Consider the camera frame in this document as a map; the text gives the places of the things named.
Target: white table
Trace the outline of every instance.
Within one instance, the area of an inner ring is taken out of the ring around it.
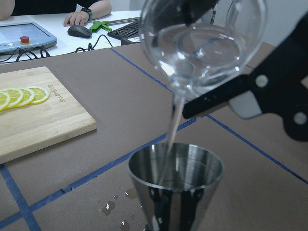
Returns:
[[[112,12],[110,15],[95,19],[94,21],[113,21],[118,19],[126,19],[139,17],[141,11],[116,11]],[[8,20],[0,21],[0,25],[3,24],[11,24],[11,23],[20,23],[20,22],[36,22],[51,34],[57,37],[58,42],[56,46],[48,48],[47,51],[51,56],[67,54],[75,51],[78,47],[82,47],[84,49],[88,48],[88,44],[91,43],[92,46],[96,43],[98,37],[102,34],[107,36],[107,31],[100,29],[96,33],[92,34],[91,38],[78,38],[68,35],[67,30],[70,26],[63,26],[64,19],[67,14],[44,14],[44,15],[23,15],[23,16],[11,16]],[[93,25],[93,22],[88,22],[85,27],[90,28]],[[125,24],[118,24],[114,26],[110,26],[112,29],[117,29]],[[111,44],[116,47],[121,45],[121,41],[114,39],[112,37],[107,36],[110,40]],[[99,42],[97,43],[95,49],[102,49],[110,47],[109,42],[105,39],[105,37],[101,37]],[[36,55],[39,55],[39,50],[33,51]],[[0,54],[0,61],[5,60],[9,57],[9,55]],[[13,62],[16,60],[17,55],[14,55],[8,62]],[[21,60],[29,59],[25,55],[21,58]]]

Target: person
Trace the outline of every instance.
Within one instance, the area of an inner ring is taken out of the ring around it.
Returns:
[[[75,12],[77,4],[82,10]],[[0,20],[11,15],[69,13],[64,26],[84,25],[87,21],[102,18],[111,12],[109,0],[0,0]]]

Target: green clamp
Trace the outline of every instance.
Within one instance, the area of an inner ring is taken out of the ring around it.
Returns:
[[[90,31],[92,33],[96,33],[101,28],[106,30],[106,31],[112,31],[112,29],[110,27],[108,27],[108,21],[94,21],[93,25],[90,27]]]

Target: smartwatch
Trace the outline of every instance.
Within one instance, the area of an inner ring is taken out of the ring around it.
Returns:
[[[82,8],[81,11],[87,12],[89,14],[89,19],[88,21],[92,20],[92,10],[90,10],[89,8]]]

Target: metal cup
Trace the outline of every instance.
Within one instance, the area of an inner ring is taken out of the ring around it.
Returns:
[[[223,175],[223,163],[214,153],[183,143],[175,143],[166,159],[164,145],[145,147],[128,162],[148,227],[152,231],[196,231]]]

